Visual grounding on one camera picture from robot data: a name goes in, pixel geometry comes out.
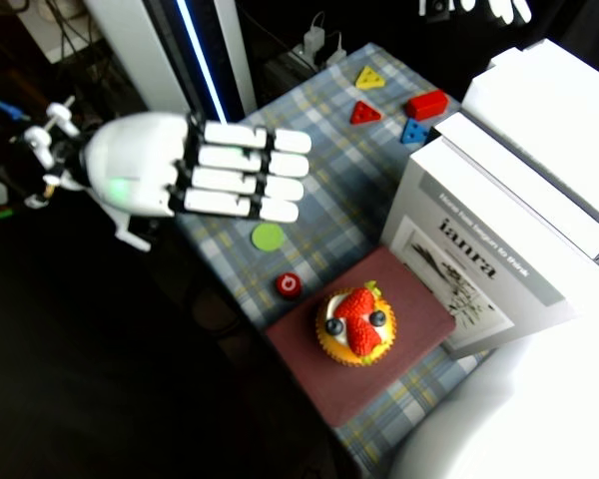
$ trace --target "black floor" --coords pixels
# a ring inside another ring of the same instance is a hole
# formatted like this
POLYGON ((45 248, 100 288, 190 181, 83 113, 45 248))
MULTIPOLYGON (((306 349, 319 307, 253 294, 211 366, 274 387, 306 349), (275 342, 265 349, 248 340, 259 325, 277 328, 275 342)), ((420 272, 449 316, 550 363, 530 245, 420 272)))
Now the black floor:
POLYGON ((0 478, 353 477, 172 236, 140 255, 82 196, 0 222, 0 478))

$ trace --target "triangle block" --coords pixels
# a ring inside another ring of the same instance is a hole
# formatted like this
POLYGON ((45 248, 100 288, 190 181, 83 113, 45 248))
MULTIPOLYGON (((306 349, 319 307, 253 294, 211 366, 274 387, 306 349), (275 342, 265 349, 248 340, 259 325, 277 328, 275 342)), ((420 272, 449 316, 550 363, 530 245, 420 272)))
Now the triangle block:
POLYGON ((352 125, 376 122, 377 120, 381 120, 381 113, 379 111, 362 101, 355 103, 355 108, 352 109, 352 115, 350 116, 350 123, 352 125))
POLYGON ((401 134, 401 142, 405 145, 409 143, 422 143, 426 140, 427 136, 428 130, 412 118, 409 118, 401 134))
POLYGON ((377 72, 370 67, 363 67, 361 73, 355 81, 355 86, 360 90, 370 90, 371 88, 381 88, 386 81, 377 72))

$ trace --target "strawberry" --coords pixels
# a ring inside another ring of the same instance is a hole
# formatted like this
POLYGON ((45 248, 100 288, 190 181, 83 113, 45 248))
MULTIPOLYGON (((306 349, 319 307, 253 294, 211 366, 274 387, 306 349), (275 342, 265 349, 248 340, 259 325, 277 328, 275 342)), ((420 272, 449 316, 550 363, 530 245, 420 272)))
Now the strawberry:
POLYGON ((346 319, 346 338, 350 350, 361 357, 368 356, 378 344, 381 344, 381 337, 377 331, 361 316, 346 319))
POLYGON ((335 317, 349 319, 371 314, 375 308, 375 298, 370 289, 358 287, 349 294, 335 309, 335 317))

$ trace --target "blue block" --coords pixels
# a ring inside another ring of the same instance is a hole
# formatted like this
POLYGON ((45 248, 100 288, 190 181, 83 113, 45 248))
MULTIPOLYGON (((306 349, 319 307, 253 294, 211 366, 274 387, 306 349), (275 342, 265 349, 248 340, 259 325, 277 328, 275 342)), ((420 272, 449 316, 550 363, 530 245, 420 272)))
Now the blue block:
POLYGON ((407 145, 408 143, 421 143, 426 140, 428 136, 428 130, 419 125, 412 118, 408 119, 403 134, 401 135, 401 142, 407 145))

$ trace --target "yellow triangle block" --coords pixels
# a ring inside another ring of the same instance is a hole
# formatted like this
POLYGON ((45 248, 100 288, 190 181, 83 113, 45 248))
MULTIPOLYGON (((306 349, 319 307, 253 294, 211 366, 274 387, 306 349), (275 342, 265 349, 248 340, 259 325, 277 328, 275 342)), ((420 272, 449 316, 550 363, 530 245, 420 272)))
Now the yellow triangle block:
POLYGON ((360 90, 370 90, 371 88, 381 88, 385 86, 386 81, 377 72, 370 67, 363 67, 361 73, 355 81, 355 86, 360 90))

